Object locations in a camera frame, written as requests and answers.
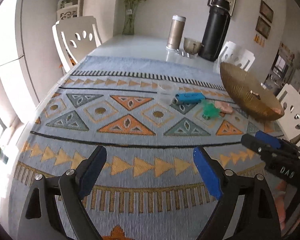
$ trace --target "brown bowl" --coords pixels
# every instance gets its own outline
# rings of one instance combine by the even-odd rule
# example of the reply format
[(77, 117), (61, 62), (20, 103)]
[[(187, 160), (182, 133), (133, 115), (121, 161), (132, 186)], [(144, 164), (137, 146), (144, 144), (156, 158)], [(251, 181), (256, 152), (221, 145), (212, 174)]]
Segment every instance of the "brown bowl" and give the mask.
[(201, 42), (195, 41), (190, 38), (185, 38), (185, 41), (183, 42), (183, 49), (185, 50), (185, 52), (190, 53), (192, 55), (197, 54), (201, 46)]
[(223, 62), (220, 64), (220, 75), (232, 100), (257, 121), (275, 121), (284, 116), (284, 109), (278, 99), (261, 87), (251, 73)]

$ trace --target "chair backrest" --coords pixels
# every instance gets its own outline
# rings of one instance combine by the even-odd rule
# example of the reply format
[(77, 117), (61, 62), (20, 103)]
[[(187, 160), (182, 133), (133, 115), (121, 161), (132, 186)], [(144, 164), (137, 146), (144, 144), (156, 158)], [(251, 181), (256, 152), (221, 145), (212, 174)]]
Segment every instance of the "chair backrest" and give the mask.
[(286, 84), (277, 96), (284, 116), (277, 120), (287, 140), (300, 135), (300, 95), (292, 85)]
[(248, 71), (255, 60), (255, 57), (252, 52), (243, 49), (237, 44), (227, 41), (220, 54), (220, 62), (227, 62), (234, 64), (244, 71)]
[(101, 45), (97, 21), (93, 16), (75, 17), (56, 22), (52, 27), (54, 41), (61, 62), (68, 72), (72, 68), (70, 57), (75, 63)]

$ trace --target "vase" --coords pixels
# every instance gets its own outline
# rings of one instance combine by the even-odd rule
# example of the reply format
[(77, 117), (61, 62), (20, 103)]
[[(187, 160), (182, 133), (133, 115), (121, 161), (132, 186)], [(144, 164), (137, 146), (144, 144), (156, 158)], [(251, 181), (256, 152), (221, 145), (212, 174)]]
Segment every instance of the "vase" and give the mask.
[(126, 17), (124, 20), (123, 35), (134, 35), (134, 19), (136, 17), (137, 5), (126, 4)]

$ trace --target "silver screw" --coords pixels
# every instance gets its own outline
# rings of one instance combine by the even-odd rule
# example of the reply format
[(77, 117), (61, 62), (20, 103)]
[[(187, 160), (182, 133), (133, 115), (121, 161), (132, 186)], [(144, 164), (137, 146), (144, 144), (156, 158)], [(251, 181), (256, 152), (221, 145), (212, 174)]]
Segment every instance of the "silver screw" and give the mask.
[(257, 174), (257, 179), (258, 180), (263, 180), (265, 177), (262, 174)]
[(43, 175), (42, 174), (38, 174), (35, 176), (35, 180), (40, 180), (42, 179)]
[(227, 176), (232, 176), (233, 175), (233, 171), (231, 171), (231, 170), (225, 170), (225, 174)]
[(66, 171), (66, 175), (71, 176), (74, 174), (74, 170), (73, 169), (69, 169)]

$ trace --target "dining table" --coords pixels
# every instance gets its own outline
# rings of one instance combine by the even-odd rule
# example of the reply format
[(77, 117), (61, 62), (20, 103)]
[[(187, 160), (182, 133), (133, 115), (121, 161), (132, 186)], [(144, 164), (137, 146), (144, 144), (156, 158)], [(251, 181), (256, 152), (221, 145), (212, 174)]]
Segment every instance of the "dining table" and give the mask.
[[(14, 239), (35, 176), (75, 169), (98, 145), (106, 148), (107, 161), (82, 203), (103, 239), (196, 239), (217, 204), (193, 162), (198, 145), (238, 175), (263, 174), (274, 190), (279, 180), (240, 140), (257, 131), (282, 136), (279, 126), (245, 113), (229, 97), (214, 62), (183, 57), (166, 49), (166, 42), (115, 36), (39, 104), (19, 138), (8, 186), (3, 215)], [(205, 119), (203, 103), (167, 103), (167, 96), (187, 92), (202, 93), (206, 103), (226, 102), (233, 112)], [(57, 206), (65, 232), (75, 238), (60, 197)], [(239, 215), (237, 208), (234, 216)], [(235, 223), (225, 236), (233, 234)]]

